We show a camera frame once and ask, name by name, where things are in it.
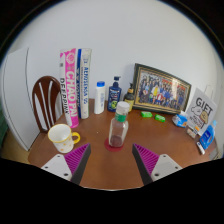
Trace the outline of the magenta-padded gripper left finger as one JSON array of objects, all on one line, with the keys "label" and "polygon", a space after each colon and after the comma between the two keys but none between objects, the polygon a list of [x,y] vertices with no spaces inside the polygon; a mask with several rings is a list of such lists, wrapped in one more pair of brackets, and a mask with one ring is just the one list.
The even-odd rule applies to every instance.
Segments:
[{"label": "magenta-padded gripper left finger", "polygon": [[91,145],[87,143],[66,155],[56,154],[42,169],[79,185],[90,154]]}]

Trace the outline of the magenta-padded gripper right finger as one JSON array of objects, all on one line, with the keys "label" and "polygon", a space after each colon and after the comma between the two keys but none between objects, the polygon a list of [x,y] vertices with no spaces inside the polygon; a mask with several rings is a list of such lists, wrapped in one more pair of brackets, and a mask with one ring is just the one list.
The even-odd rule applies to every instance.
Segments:
[{"label": "magenta-padded gripper right finger", "polygon": [[144,185],[182,169],[182,167],[167,154],[158,155],[138,144],[133,145],[132,154],[136,160]]}]

